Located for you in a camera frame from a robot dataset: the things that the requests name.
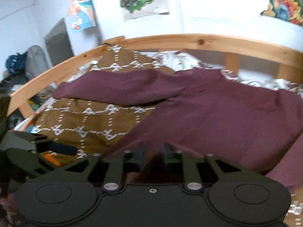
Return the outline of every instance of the black controller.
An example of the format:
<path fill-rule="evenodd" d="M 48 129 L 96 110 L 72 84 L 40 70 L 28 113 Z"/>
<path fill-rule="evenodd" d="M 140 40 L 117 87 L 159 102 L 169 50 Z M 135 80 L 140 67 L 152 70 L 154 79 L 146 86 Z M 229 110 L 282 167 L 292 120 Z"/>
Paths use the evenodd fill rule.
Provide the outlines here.
<path fill-rule="evenodd" d="M 10 149 L 9 160 L 17 153 L 26 151 Z M 143 163 L 143 149 L 62 168 L 41 169 L 40 163 L 37 170 L 33 163 L 31 170 L 40 175 L 16 194 L 22 226 L 286 226 L 291 197 L 274 180 L 211 154 L 193 158 L 164 144 L 157 170 L 176 183 L 126 183 L 126 174 L 141 171 Z"/>

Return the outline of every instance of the maroon fabric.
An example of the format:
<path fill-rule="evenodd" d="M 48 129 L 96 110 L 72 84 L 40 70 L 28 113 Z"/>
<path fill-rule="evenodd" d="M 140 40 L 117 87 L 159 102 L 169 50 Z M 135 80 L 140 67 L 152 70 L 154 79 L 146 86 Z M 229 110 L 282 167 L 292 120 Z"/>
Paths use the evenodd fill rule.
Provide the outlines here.
<path fill-rule="evenodd" d="M 119 105 L 159 101 L 156 109 L 104 156 L 145 142 L 148 161 L 163 142 L 194 155 L 215 154 L 284 184 L 303 179 L 303 102 L 295 93 L 226 80 L 219 70 L 194 68 L 173 75 L 151 69 L 92 71 L 53 93 Z"/>

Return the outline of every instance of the white wall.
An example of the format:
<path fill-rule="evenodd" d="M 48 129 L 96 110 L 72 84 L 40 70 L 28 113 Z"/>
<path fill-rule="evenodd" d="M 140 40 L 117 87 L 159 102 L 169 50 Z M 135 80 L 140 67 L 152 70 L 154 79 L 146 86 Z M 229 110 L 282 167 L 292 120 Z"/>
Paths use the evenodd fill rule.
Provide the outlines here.
<path fill-rule="evenodd" d="M 71 0 L 35 0 L 37 22 L 45 36 L 66 16 Z M 176 0 L 169 0 L 170 15 L 153 15 L 123 21 L 119 0 L 93 0 L 99 29 L 87 34 L 70 33 L 75 54 L 93 48 L 98 37 L 108 39 L 124 35 L 127 38 L 174 33 L 213 33 L 247 37 L 284 45 L 303 52 L 303 27 L 278 19 L 259 16 L 267 9 L 268 0 L 181 0 L 182 15 Z M 179 23 L 184 19 L 184 28 Z M 212 52 L 199 54 L 201 60 L 214 63 Z M 262 80 L 275 77 L 278 65 L 257 59 L 242 58 L 240 75 Z"/>
<path fill-rule="evenodd" d="M 33 0 L 0 0 L 0 79 L 11 54 L 41 45 Z"/>

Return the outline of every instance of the fan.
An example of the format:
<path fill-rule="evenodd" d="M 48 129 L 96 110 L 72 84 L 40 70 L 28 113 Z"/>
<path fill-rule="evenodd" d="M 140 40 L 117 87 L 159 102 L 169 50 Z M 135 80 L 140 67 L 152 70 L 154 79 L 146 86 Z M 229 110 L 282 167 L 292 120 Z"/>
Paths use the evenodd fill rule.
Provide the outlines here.
<path fill-rule="evenodd" d="M 27 59 L 25 63 L 25 75 L 28 80 L 31 80 L 46 70 L 50 69 L 50 66 L 46 60 L 43 49 L 34 45 L 30 47 L 27 53 Z"/>

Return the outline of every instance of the wooden bed post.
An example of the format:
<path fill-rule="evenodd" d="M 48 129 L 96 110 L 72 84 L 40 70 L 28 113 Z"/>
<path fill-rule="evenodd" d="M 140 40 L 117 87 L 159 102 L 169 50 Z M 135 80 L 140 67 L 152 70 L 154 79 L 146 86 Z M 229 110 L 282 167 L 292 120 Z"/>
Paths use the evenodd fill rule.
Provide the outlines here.
<path fill-rule="evenodd" d="M 20 107 L 19 107 L 19 111 L 22 114 L 22 116 L 27 119 L 30 116 L 33 115 L 33 110 L 31 109 L 31 106 L 28 102 L 24 102 Z"/>
<path fill-rule="evenodd" d="M 280 64 L 277 78 L 284 78 L 295 83 L 303 83 L 303 71 L 293 66 Z"/>
<path fill-rule="evenodd" d="M 232 71 L 233 73 L 238 73 L 240 58 L 238 54 L 225 53 L 225 68 Z"/>

